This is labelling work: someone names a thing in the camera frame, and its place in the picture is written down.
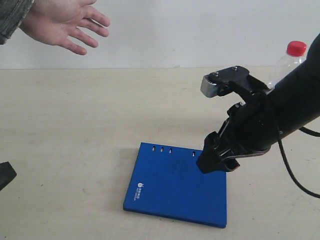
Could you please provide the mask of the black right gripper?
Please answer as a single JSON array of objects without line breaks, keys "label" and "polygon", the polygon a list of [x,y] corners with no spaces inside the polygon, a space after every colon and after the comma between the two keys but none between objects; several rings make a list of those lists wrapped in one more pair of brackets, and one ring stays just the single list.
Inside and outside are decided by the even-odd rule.
[{"label": "black right gripper", "polygon": [[211,132],[204,139],[196,160],[203,174],[233,172],[240,167],[236,159],[264,155],[280,139],[274,106],[265,92],[254,94],[245,105],[229,113],[218,133]]}]

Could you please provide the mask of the grey knitted sleeve forearm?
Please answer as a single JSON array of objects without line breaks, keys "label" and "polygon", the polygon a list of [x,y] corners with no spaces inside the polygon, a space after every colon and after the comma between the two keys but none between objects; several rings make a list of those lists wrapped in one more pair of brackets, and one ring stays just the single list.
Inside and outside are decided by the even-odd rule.
[{"label": "grey knitted sleeve forearm", "polygon": [[0,1],[0,44],[4,45],[26,17],[34,0]]}]

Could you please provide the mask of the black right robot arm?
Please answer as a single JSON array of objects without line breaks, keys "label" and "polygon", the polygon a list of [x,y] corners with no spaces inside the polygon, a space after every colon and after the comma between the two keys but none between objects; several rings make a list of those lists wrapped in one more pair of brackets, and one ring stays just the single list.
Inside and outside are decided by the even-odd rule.
[{"label": "black right robot arm", "polygon": [[242,66],[211,72],[202,79],[208,98],[236,93],[220,130],[208,134],[196,165],[204,173],[232,172],[239,158],[261,156],[271,146],[320,115],[320,40],[315,38],[306,60],[274,88],[250,75]]}]

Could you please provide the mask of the person's open bare hand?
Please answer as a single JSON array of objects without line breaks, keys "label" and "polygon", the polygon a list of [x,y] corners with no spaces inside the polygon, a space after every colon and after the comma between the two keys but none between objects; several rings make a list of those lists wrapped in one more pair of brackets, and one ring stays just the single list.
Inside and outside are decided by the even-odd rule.
[{"label": "person's open bare hand", "polygon": [[96,39],[84,33],[88,29],[101,37],[108,37],[109,18],[98,11],[95,0],[36,0],[20,29],[42,44],[59,46],[84,56],[87,50],[68,37],[75,38],[91,48],[97,48]]}]

